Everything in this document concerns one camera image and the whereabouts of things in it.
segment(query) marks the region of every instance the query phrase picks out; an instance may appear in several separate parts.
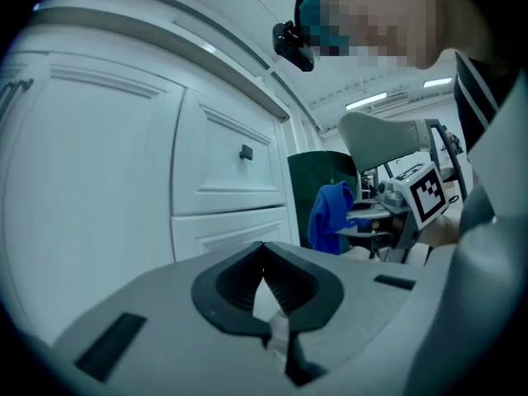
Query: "person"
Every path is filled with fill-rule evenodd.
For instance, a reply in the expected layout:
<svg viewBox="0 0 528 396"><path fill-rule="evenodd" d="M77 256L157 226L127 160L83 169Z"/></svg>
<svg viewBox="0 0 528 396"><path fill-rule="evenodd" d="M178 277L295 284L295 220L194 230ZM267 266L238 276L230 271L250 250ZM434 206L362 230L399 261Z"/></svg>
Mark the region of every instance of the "person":
<svg viewBox="0 0 528 396"><path fill-rule="evenodd" d="M367 47L409 67L428 69L444 50L456 50L455 100L469 152L523 65L522 1L320 0L320 12L328 29L347 37L351 48ZM457 220L445 216L422 233L422 242L432 247L459 238Z"/></svg>

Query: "ceiling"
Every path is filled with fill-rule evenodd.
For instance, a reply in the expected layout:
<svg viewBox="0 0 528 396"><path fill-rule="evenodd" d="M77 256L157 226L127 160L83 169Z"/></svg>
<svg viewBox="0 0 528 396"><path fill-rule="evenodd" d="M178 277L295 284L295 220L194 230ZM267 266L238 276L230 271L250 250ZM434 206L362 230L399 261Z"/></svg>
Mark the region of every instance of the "ceiling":
<svg viewBox="0 0 528 396"><path fill-rule="evenodd" d="M399 67L395 59L366 55L329 58L316 61L312 73L302 73L278 57L271 44L271 29L278 22L293 18L295 0L191 0L204 12L221 18L223 27L243 40L286 83L312 116L321 133L335 128L346 113L346 105L376 93L407 92L408 102L445 95L452 84L423 88L427 80L455 74L455 56L445 52L427 71Z"/></svg>

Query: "white wall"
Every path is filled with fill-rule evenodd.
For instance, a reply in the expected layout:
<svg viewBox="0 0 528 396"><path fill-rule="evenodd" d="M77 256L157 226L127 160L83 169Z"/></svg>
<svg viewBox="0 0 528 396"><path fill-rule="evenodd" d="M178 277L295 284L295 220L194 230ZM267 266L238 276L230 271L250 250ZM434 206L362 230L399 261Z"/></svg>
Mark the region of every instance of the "white wall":
<svg viewBox="0 0 528 396"><path fill-rule="evenodd" d="M301 110L297 105L294 104L289 104L288 107L290 108L290 122L295 137L297 154L307 153L309 151L308 140L306 138L306 133L304 132L303 122L301 120Z"/></svg>
<svg viewBox="0 0 528 396"><path fill-rule="evenodd" d="M303 121L303 129L308 140L309 151L324 151L323 140L308 119Z"/></svg>
<svg viewBox="0 0 528 396"><path fill-rule="evenodd" d="M297 154L297 144L295 143L294 130L291 127L291 120L282 124L282 133L286 142L286 150L288 151L288 157L290 155Z"/></svg>
<svg viewBox="0 0 528 396"><path fill-rule="evenodd" d="M471 165L467 160L467 153L464 141L464 134L462 133L462 126L460 125L458 110L455 102L447 102L445 104L434 106L421 111L414 111L406 115L401 115L394 120L413 120L413 119L438 119L442 125L445 125L447 129L455 134L459 139L462 145L464 153L457 157L462 170L462 175L464 176L465 185L468 189L468 193L473 188L473 171ZM436 149L440 157L440 162L446 163L449 160L449 155L446 151L441 151L443 143L441 142L440 136L433 131L435 134L435 143ZM347 147L343 142L341 135L336 134L332 137L323 140L323 146L327 151L338 151L339 153L348 154ZM406 157L400 158L389 163L393 174L396 176L399 173L403 173L408 170L410 167L415 166L418 163L429 161L428 153L415 153L408 155ZM379 179L381 181L386 181L389 179L385 169L381 167L379 169Z"/></svg>

